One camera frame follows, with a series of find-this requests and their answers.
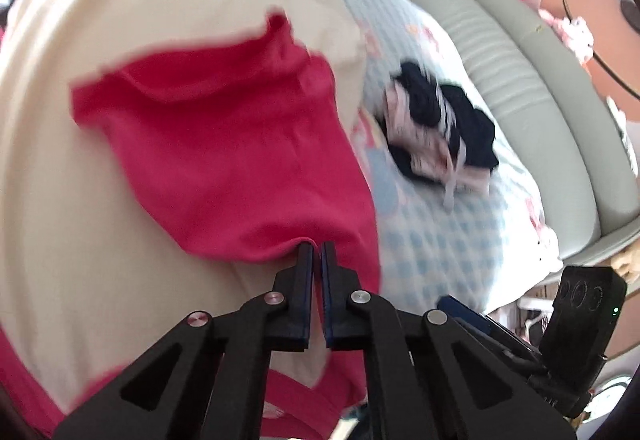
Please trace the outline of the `pink white plush toy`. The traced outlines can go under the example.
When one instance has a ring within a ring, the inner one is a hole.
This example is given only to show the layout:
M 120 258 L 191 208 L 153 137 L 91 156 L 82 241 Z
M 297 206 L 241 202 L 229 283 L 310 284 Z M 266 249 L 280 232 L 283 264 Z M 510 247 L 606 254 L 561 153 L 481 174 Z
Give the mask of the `pink white plush toy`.
M 565 48 L 575 55 L 580 66 L 586 66 L 593 59 L 594 38 L 584 18 L 557 18 L 548 10 L 538 10 L 538 15 L 559 37 Z

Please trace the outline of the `grey-green padded headboard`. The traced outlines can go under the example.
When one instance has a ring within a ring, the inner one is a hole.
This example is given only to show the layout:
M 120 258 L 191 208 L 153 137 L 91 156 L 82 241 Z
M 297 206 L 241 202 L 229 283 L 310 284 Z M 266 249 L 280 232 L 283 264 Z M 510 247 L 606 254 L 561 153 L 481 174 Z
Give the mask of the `grey-green padded headboard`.
M 618 126 L 574 54 L 522 0 L 410 0 L 454 42 L 539 187 L 561 259 L 595 265 L 639 236 L 639 192 Z

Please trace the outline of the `cream and pink shirt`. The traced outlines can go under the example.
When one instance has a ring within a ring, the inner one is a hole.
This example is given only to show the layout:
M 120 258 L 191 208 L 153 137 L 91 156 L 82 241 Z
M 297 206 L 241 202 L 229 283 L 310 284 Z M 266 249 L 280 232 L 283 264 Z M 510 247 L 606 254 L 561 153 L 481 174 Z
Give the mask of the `cream and pink shirt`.
M 1 385 L 45 434 L 195 309 L 333 241 L 378 291 L 345 0 L 16 0 L 1 43 Z

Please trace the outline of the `navy and pink folded clothes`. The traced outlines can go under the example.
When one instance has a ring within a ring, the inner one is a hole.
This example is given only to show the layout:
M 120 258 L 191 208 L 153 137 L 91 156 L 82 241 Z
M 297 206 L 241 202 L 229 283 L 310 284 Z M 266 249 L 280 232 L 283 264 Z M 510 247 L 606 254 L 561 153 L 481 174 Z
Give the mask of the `navy and pink folded clothes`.
M 499 160 L 496 127 L 460 85 L 438 80 L 417 62 L 404 60 L 383 95 L 378 118 L 390 155 L 411 181 L 439 184 L 444 206 L 454 195 L 489 193 Z

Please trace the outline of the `blue checkered floral bedspread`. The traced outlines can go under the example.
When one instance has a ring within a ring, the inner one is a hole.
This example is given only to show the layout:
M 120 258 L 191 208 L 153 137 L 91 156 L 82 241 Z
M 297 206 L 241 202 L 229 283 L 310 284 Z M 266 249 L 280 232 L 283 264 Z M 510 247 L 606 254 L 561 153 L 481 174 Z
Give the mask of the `blue checkered floral bedspread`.
M 371 185 L 381 293 L 489 312 L 562 267 L 538 186 L 436 20 L 409 0 L 344 0 L 366 40 L 354 136 Z

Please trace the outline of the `round black wall lamp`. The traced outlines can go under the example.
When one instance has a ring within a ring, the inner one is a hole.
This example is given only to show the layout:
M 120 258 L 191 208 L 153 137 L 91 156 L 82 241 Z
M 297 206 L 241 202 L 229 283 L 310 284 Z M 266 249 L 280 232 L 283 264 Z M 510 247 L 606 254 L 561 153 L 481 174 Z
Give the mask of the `round black wall lamp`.
M 633 0 L 562 0 L 569 18 L 582 18 L 593 35 L 587 67 L 598 93 L 631 119 L 639 117 L 639 11 Z

